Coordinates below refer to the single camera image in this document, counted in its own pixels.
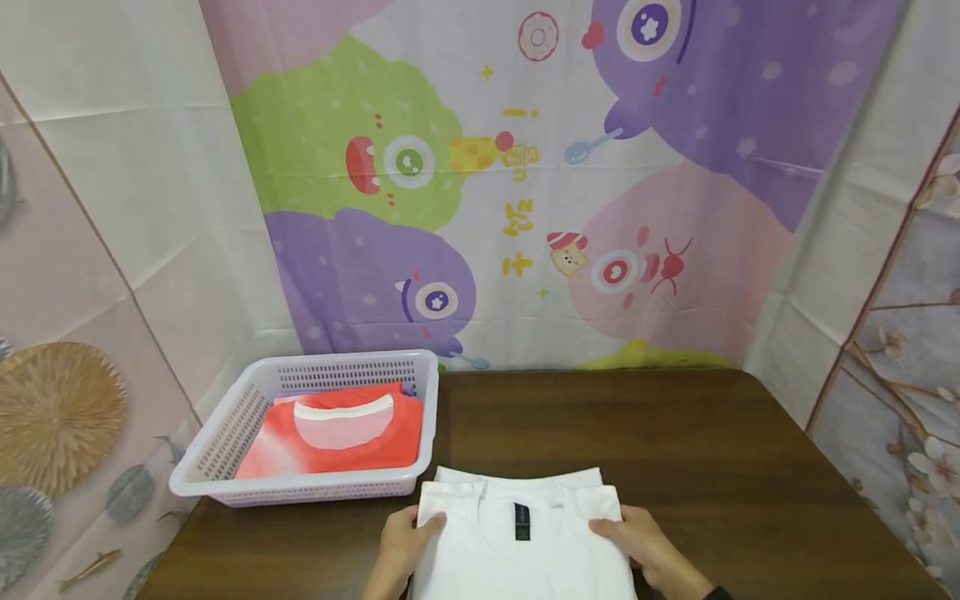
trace folded orange shirt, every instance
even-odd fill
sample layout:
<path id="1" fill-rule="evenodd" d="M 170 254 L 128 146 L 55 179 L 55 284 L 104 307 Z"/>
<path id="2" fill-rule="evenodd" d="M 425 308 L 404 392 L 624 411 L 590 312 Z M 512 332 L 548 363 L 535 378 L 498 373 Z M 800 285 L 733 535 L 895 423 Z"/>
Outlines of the folded orange shirt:
<path id="1" fill-rule="evenodd" d="M 409 467 L 422 415 L 398 382 L 279 397 L 234 479 Z"/>

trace brown table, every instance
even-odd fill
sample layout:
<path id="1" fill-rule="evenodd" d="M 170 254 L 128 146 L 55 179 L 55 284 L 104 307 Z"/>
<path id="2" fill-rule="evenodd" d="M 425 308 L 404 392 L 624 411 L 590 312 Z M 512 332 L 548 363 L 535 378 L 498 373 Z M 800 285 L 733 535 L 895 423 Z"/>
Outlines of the brown table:
<path id="1" fill-rule="evenodd" d="M 445 374 L 434 462 L 504 477 L 599 466 L 741 600 L 946 598 L 741 372 Z M 416 498 L 242 510 L 204 498 L 139 597 L 355 599 L 384 518 Z"/>

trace white t-shirt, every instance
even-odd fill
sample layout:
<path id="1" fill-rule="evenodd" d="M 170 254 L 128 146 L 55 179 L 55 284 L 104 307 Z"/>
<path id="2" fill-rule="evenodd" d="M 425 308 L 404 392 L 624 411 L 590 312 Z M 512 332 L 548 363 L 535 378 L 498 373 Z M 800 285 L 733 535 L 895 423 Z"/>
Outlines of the white t-shirt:
<path id="1" fill-rule="evenodd" d="M 603 485 L 603 477 L 600 475 L 600 467 L 585 468 L 572 473 L 563 475 L 554 475 L 552 477 L 540 477 L 538 479 L 504 479 L 502 477 L 490 477 L 489 475 L 478 475 L 468 473 L 464 470 L 457 470 L 449 467 L 437 467 L 437 474 L 434 475 L 434 481 L 443 483 L 473 483 L 486 481 L 492 486 L 505 488 L 508 490 L 541 490 L 543 488 L 552 488 L 555 486 L 567 486 L 568 488 L 594 488 Z"/>
<path id="2" fill-rule="evenodd" d="M 620 519 L 613 486 L 424 482 L 418 526 L 436 513 L 446 526 L 414 573 L 411 600 L 636 600 L 627 556 L 588 528 Z"/>

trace hand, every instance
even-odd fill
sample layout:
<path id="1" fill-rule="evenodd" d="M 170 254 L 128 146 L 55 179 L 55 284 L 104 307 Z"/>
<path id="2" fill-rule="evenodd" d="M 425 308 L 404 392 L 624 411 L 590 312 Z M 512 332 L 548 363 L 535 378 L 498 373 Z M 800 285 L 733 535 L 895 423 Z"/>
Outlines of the hand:
<path id="1" fill-rule="evenodd" d="M 623 521 L 594 519 L 590 529 L 610 539 L 643 571 L 643 579 L 667 600 L 703 600 L 713 584 L 677 550 L 647 511 L 622 506 Z"/>
<path id="2" fill-rule="evenodd" d="M 426 546 L 446 525 L 446 515 L 433 515 L 417 528 L 416 506 L 408 506 L 387 517 L 380 534 L 380 553 L 373 565 L 362 600 L 396 600 L 407 587 L 407 580 Z"/>

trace white plastic basket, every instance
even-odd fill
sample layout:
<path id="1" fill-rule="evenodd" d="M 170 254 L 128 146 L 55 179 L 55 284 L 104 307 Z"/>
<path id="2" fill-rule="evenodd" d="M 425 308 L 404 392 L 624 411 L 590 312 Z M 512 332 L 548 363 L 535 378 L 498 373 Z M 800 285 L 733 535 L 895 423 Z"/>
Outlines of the white plastic basket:
<path id="1" fill-rule="evenodd" d="M 276 394 L 402 381 L 423 402 L 420 453 L 410 467 L 232 479 Z M 409 495 L 430 464 L 437 431 L 437 355 L 429 350 L 266 358 L 247 367 L 170 475 L 178 496 L 208 495 L 240 508 Z"/>

